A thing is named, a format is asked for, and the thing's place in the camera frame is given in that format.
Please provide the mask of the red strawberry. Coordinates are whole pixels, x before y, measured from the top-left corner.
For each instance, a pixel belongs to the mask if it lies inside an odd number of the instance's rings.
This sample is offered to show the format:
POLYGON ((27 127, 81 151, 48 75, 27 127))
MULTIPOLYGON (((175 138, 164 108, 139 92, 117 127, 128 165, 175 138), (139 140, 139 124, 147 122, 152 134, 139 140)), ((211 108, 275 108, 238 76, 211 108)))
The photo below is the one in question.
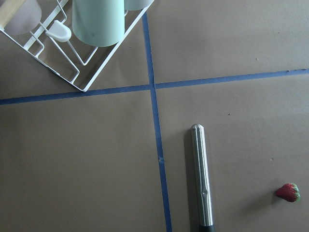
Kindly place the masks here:
POLYGON ((288 202, 296 202, 300 200, 300 192, 295 183, 287 183, 275 191, 275 195, 288 202))

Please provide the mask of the mint green cup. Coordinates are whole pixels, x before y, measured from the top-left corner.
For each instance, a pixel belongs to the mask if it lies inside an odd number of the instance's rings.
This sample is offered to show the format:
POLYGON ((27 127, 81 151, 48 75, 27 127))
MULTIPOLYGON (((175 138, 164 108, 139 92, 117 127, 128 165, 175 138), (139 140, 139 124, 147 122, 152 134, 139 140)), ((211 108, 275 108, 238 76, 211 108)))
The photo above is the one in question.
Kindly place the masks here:
POLYGON ((83 43, 107 47, 118 43, 125 33, 123 0, 74 0, 72 30, 83 43))

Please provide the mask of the steel muddler with black tip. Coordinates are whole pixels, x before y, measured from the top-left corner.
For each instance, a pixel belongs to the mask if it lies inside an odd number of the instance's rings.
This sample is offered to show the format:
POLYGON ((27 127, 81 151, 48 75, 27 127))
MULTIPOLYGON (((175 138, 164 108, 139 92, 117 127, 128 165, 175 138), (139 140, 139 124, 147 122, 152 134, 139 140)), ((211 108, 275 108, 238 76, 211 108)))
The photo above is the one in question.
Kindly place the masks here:
POLYGON ((191 140, 195 165, 199 231, 214 232, 206 138, 202 125, 194 124, 191 127, 191 140))

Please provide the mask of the pale cup in rack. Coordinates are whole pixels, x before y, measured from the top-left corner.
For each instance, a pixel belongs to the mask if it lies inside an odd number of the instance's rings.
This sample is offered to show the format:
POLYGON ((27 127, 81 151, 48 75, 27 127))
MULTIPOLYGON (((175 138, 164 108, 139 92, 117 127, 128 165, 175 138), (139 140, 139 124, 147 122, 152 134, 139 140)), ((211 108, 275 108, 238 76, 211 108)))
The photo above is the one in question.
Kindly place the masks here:
POLYGON ((154 0, 124 0, 124 9, 127 11, 137 11, 151 5, 154 0))

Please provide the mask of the frosted white cup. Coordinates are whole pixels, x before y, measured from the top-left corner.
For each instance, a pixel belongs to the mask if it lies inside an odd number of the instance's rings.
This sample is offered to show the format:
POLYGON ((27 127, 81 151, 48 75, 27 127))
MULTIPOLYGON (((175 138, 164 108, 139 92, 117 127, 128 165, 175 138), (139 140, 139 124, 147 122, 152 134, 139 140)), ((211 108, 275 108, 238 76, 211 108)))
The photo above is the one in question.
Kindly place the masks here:
POLYGON ((42 10, 37 0, 27 0, 4 27, 9 35, 26 34, 40 22, 42 10))

